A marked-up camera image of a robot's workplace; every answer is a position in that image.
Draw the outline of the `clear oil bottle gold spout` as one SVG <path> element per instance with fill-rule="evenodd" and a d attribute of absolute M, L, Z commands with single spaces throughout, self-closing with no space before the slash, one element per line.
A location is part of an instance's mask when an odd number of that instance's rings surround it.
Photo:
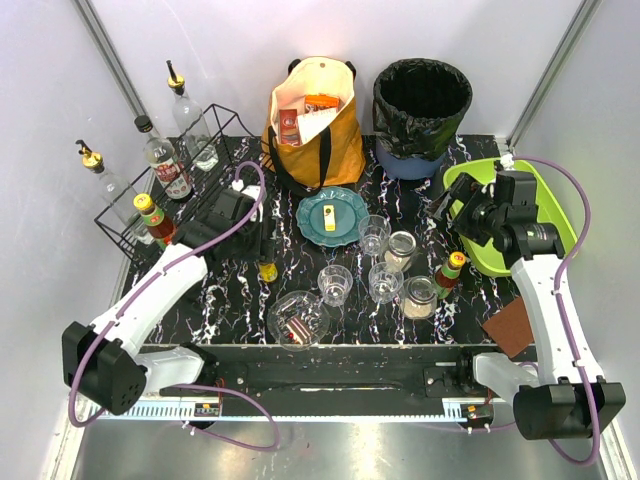
<path fill-rule="evenodd" d="M 99 182 L 99 195 L 112 213 L 121 221 L 125 235 L 150 245 L 155 242 L 147 229 L 139 210 L 133 205 L 137 195 L 133 186 L 123 177 L 112 172 L 104 164 L 103 156 L 93 151 L 83 140 L 75 142 L 79 146 L 83 166 Z"/>

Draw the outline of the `glass jar front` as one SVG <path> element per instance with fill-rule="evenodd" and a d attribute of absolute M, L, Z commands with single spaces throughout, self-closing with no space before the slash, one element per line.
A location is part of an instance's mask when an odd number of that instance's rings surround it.
<path fill-rule="evenodd" d="M 434 315 L 437 292 L 433 282 L 426 276 L 414 276 L 404 281 L 400 308 L 406 318 L 426 320 Z"/>

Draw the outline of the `small yellow seasoning bottle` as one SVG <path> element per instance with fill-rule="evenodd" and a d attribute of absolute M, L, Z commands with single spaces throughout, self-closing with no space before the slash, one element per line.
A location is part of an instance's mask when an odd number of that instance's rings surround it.
<path fill-rule="evenodd" d="M 278 279 L 278 269 L 273 259 L 263 259 L 258 262 L 259 274 L 266 283 L 273 283 Z"/>

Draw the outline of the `red sauce bottle yellow cap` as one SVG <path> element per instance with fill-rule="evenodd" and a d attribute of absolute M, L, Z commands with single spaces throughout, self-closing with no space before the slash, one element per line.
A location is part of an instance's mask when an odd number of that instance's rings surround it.
<path fill-rule="evenodd" d="M 153 239 L 161 249 L 166 249 L 177 231 L 173 220 L 147 193 L 137 194 L 133 199 L 133 205 Z"/>

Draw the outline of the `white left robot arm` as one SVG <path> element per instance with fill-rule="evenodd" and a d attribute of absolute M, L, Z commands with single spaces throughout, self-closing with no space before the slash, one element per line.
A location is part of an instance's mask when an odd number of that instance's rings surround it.
<path fill-rule="evenodd" d="M 259 259 L 263 188 L 225 189 L 205 217 L 181 225 L 156 264 L 90 324 L 71 323 L 62 334 L 64 383 L 114 415 L 138 399 L 179 384 L 193 384 L 215 368 L 213 355 L 193 345 L 144 354 L 144 340 L 192 287 L 226 259 Z"/>

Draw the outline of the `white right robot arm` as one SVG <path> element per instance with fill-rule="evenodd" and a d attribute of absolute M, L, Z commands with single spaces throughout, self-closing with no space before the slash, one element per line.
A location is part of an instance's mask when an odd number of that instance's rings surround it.
<path fill-rule="evenodd" d="M 482 353 L 471 359 L 473 379 L 512 406 L 527 440 L 597 439 L 626 395 L 605 380 L 586 342 L 564 270 L 569 257 L 556 226 L 539 222 L 536 191 L 529 172 L 501 171 L 494 188 L 461 173 L 436 201 L 434 217 L 460 202 L 454 230 L 502 255 L 534 337 L 537 373 L 504 353 Z"/>

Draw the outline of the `clear bottle black cap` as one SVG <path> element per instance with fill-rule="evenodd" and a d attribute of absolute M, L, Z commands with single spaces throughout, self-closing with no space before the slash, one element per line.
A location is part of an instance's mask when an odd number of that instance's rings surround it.
<path fill-rule="evenodd" d="M 193 195 L 192 182 L 173 144 L 162 137 L 147 115 L 134 119 L 136 129 L 146 136 L 144 156 L 167 196 L 186 202 Z"/>

